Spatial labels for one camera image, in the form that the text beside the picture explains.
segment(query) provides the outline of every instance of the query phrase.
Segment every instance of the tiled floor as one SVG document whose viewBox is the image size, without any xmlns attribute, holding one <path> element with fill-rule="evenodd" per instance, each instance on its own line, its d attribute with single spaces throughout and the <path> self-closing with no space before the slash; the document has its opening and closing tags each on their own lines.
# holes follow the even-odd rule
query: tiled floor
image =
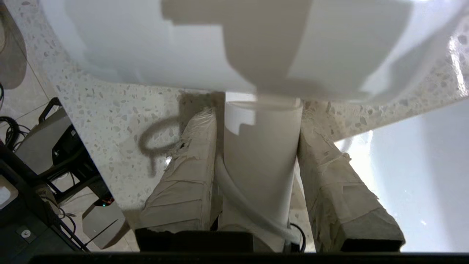
<svg viewBox="0 0 469 264">
<path fill-rule="evenodd" d="M 49 87 L 43 87 L 38 81 L 26 59 L 23 38 L 7 9 L 1 3 L 0 19 L 0 26 L 5 32 L 5 46 L 3 49 L 0 47 L 0 82 L 5 88 L 4 100 L 0 102 L 0 116 L 12 117 L 18 124 L 31 129 L 38 124 L 40 114 L 49 100 L 56 96 L 56 93 Z M 0 139 L 3 142 L 7 127 L 6 123 L 0 124 Z M 57 179 L 56 184 L 64 187 L 71 186 L 71 180 L 71 176 L 68 175 Z M 76 215 L 73 217 L 76 224 L 76 235 L 83 243 L 87 243 L 90 238 L 83 233 L 82 214 L 97 199 L 97 196 L 89 188 L 85 188 L 62 204 L 66 213 Z M 63 221 L 72 228 L 72 224 L 67 218 Z M 91 251 L 102 251 L 93 242 L 90 242 L 87 247 Z M 135 235 L 130 230 L 115 245 L 103 251 L 138 252 L 139 248 Z"/>
</svg>

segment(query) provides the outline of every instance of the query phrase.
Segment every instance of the terrazzo countertop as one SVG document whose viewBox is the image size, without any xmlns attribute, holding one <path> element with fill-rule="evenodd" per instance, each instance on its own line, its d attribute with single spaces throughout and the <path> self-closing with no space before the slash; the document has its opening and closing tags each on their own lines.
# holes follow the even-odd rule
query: terrazzo countertop
<svg viewBox="0 0 469 264">
<path fill-rule="evenodd" d="M 5 0 L 25 42 L 28 62 L 44 89 L 55 89 L 127 220 L 157 185 L 168 149 L 198 111 L 223 103 L 221 94 L 161 86 L 108 83 L 83 72 L 66 55 L 36 0 Z M 332 139 L 350 137 L 468 96 L 469 19 L 446 54 L 410 94 L 383 106 L 308 101 L 305 108 Z"/>
</svg>

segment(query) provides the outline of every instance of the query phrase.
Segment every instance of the white flexible hose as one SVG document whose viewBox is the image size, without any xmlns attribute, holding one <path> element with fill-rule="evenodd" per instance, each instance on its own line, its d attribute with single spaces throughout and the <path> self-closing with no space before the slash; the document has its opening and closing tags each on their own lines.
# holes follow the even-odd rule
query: white flexible hose
<svg viewBox="0 0 469 264">
<path fill-rule="evenodd" d="M 259 210 L 254 208 L 248 199 L 240 192 L 228 174 L 223 162 L 223 158 L 218 155 L 215 163 L 215 176 L 218 186 L 223 195 L 233 204 L 239 211 L 244 212 L 249 219 L 260 227 L 281 236 L 285 240 L 299 244 L 301 237 L 292 229 L 286 228 L 279 223 L 272 221 L 270 218 L 261 215 Z"/>
</svg>

